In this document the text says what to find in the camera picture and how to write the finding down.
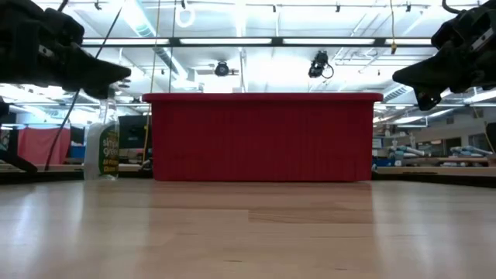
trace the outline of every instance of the cleaning spray bottle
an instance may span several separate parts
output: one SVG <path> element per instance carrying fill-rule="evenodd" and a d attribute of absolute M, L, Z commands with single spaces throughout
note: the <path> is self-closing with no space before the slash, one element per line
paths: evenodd
<path fill-rule="evenodd" d="M 100 100 L 98 120 L 90 125 L 84 155 L 85 180 L 115 180 L 119 174 L 119 118 L 115 90 Z"/>

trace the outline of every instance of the red container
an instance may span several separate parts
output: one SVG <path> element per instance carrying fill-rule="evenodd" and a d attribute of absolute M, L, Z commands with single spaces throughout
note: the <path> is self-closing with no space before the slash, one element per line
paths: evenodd
<path fill-rule="evenodd" d="M 370 180 L 381 94 L 146 94 L 159 181 Z"/>

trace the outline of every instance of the wall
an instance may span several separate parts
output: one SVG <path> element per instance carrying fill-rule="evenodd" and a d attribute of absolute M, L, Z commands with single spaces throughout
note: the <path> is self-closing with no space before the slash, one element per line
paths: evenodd
<path fill-rule="evenodd" d="M 471 108 L 460 108 L 455 111 L 454 124 L 447 125 L 446 117 L 440 117 L 439 120 L 429 123 L 429 128 L 411 132 L 417 143 L 460 137 L 463 146 L 469 145 L 469 136 L 484 133 L 484 122 L 496 122 L 496 108 L 484 108 L 484 117 L 481 119 L 475 119 L 472 111 Z M 409 138 L 401 138 L 398 143 L 407 144 Z"/>

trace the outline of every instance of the ceiling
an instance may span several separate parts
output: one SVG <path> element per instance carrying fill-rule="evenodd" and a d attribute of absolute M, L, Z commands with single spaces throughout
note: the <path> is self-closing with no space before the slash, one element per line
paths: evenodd
<path fill-rule="evenodd" d="M 61 0 L 34 0 L 43 9 L 57 8 Z M 70 0 L 64 12 L 85 28 L 85 37 L 103 38 L 109 31 L 122 0 Z M 471 9 L 478 0 L 449 0 L 457 9 Z M 188 11 L 181 1 L 127 0 L 110 38 L 137 38 L 136 31 L 147 22 L 151 35 L 160 37 L 396 37 L 429 38 L 453 14 L 444 11 L 441 0 L 394 0 L 394 20 L 390 0 L 208 0 L 187 1 L 195 17 L 190 26 Z M 95 55 L 98 48 L 87 48 Z M 391 80 L 391 75 L 436 53 L 433 47 L 400 47 L 395 55 L 387 47 L 166 47 L 172 64 L 180 74 L 170 72 L 167 59 L 152 48 L 133 46 L 105 47 L 99 59 L 131 67 L 133 74 L 118 96 L 118 102 L 131 102 L 150 92 L 380 92 L 390 94 L 389 103 L 415 104 L 415 95 Z M 318 50 L 326 50 L 335 74 L 329 80 L 311 79 L 308 68 Z M 213 67 L 226 61 L 241 75 L 216 77 Z M 71 94 L 59 89 L 37 90 L 44 101 L 70 100 Z M 13 99 L 16 102 L 29 100 Z M 82 98 L 80 102 L 90 102 Z M 378 109 L 380 115 L 390 108 Z M 146 108 L 127 108 L 122 114 L 142 113 Z"/>

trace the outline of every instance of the desk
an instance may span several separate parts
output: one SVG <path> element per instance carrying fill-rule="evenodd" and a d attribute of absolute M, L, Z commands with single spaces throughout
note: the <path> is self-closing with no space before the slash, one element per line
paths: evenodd
<path fill-rule="evenodd" d="M 492 278 L 496 191 L 370 184 L 0 187 L 1 278 Z"/>

